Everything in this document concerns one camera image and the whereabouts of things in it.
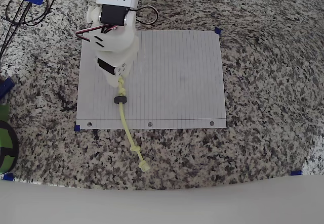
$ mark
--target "black cord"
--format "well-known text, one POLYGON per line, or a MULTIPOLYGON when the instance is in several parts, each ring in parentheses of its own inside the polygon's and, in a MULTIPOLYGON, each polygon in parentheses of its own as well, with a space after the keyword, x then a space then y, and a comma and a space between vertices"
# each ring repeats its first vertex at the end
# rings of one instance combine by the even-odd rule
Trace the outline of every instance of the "black cord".
POLYGON ((0 51, 0 60, 1 60, 1 58, 2 58, 2 56, 4 54, 4 52, 5 52, 6 48, 8 47, 8 44, 12 40, 13 36, 16 34, 16 32, 17 32, 18 28, 20 27, 20 25, 25 24, 25 25, 31 27, 31 26, 36 26, 36 25, 40 24, 45 19, 45 17, 47 16, 47 14, 51 12, 51 8, 52 8, 52 5, 54 4, 54 1, 55 0, 52 0, 51 4, 49 4, 49 0, 45 0, 46 6, 45 6, 44 12, 40 16, 38 16, 37 18, 31 19, 29 21, 26 21, 26 15, 27 15, 27 13, 29 12, 29 10, 30 10, 30 8, 32 6, 32 3, 29 2, 27 4, 25 10, 23 11, 23 13, 22 13, 22 15, 21 15, 21 17, 20 17, 20 19, 19 19, 18 22, 16 22, 16 19, 17 19, 19 13, 20 13, 20 10, 21 10, 22 5, 24 4, 25 0, 23 0, 21 2, 21 4, 20 4, 20 6, 19 6, 19 8, 18 8, 18 10, 17 10, 17 12, 16 12, 13 20, 11 20, 9 18, 9 14, 8 14, 9 7, 10 7, 11 3, 13 2, 13 0, 10 0, 8 2, 7 7, 6 7, 6 11, 5 11, 5 16, 6 16, 5 19, 8 22, 10 22, 11 25, 10 25, 10 27, 8 29, 8 32, 6 34, 6 38, 4 40, 4 43, 3 43, 2 48, 1 48, 1 51, 0 51), (12 30, 13 26, 15 26, 15 29, 11 33, 11 35, 9 36, 10 31, 12 30))
POLYGON ((141 24, 144 24, 144 25, 153 25, 153 24, 156 23, 157 20, 158 20, 158 11, 157 11, 156 8, 154 8, 154 7, 152 7, 152 6, 143 6, 143 7, 138 8, 138 9, 130 9, 130 11, 138 12, 138 11, 140 11, 140 10, 142 10, 142 9, 145 9, 145 8, 150 8, 150 9, 152 9, 152 10, 154 11, 154 13, 156 14, 156 19, 155 19, 153 22, 149 22, 149 23, 143 22, 143 21, 141 21, 141 20, 139 20, 139 19, 136 19, 136 21, 139 22, 139 23, 141 23, 141 24))

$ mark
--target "green object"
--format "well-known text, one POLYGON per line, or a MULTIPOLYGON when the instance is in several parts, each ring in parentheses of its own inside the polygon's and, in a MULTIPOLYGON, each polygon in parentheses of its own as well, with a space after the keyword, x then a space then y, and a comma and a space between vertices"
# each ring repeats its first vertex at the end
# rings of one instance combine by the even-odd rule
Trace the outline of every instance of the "green object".
POLYGON ((7 129, 0 128, 0 147, 12 149, 12 141, 7 129))
POLYGON ((5 156, 4 161, 0 167, 0 174, 8 172, 9 169, 12 167, 14 161, 15 161, 15 157, 5 156))
POLYGON ((0 120, 4 122, 8 122, 9 111, 10 111, 9 104, 0 104, 0 120))
POLYGON ((13 169, 19 153, 17 135, 7 123, 9 110, 9 104, 0 105, 0 174, 13 169))

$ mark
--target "granite countertop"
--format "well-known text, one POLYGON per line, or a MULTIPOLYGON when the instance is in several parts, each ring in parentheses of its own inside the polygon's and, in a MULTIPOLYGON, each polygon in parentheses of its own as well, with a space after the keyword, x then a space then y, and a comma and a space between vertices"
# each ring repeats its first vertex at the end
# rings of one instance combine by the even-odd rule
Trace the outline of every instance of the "granite countertop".
MULTIPOLYGON (((9 0, 0 0, 3 19, 9 0)), ((179 189, 324 173, 324 0, 140 0, 154 30, 222 29, 226 129, 74 132, 81 41, 95 0, 56 0, 22 26, 1 61, 16 83, 6 102, 20 140, 17 181, 101 189, 179 189)), ((1 41, 9 23, 0 24, 1 41)))

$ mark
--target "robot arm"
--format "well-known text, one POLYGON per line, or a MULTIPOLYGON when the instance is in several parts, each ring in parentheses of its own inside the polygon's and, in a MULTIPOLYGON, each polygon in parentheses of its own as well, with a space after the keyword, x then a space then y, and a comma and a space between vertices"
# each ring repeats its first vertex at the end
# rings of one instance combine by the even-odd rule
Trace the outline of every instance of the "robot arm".
POLYGON ((96 52, 96 63, 107 82, 118 87, 120 76, 129 74, 139 41, 136 35, 138 0, 97 0, 99 7, 90 7, 87 22, 92 26, 78 33, 89 32, 87 40, 96 52))

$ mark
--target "lined paper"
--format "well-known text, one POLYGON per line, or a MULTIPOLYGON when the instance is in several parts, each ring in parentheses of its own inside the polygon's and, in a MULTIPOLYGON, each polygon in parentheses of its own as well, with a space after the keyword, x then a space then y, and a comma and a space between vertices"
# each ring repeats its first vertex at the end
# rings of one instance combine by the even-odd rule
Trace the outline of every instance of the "lined paper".
MULTIPOLYGON (((138 31, 140 48, 125 79, 131 129, 226 127, 219 37, 211 31, 138 31)), ((117 89, 106 82, 83 41, 76 124, 123 129, 117 89)))

